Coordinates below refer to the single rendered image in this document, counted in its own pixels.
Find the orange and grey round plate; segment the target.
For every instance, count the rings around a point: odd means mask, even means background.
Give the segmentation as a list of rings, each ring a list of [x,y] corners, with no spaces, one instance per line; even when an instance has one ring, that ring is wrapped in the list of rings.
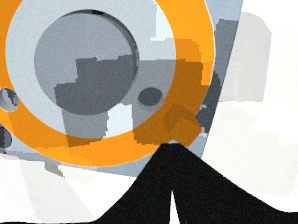
[[[53,104],[33,67],[41,35],[78,10],[114,16],[138,48],[128,93],[94,115]],[[173,139],[189,147],[202,132],[194,115],[212,84],[214,60],[214,26],[205,0],[0,0],[0,123],[49,159],[82,167],[132,163]],[[3,99],[4,88],[19,97],[17,107]],[[138,101],[146,88],[160,89],[161,101]]]

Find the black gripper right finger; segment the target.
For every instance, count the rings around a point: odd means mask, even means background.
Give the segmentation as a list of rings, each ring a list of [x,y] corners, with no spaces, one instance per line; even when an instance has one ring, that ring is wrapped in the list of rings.
[[[172,143],[172,149],[172,193],[178,224],[298,224],[298,212],[267,205],[184,145]]]

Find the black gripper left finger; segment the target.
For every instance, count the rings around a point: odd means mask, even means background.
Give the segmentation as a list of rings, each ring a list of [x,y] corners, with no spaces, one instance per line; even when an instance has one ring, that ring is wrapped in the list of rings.
[[[120,200],[96,221],[68,224],[170,224],[174,153],[161,143]]]

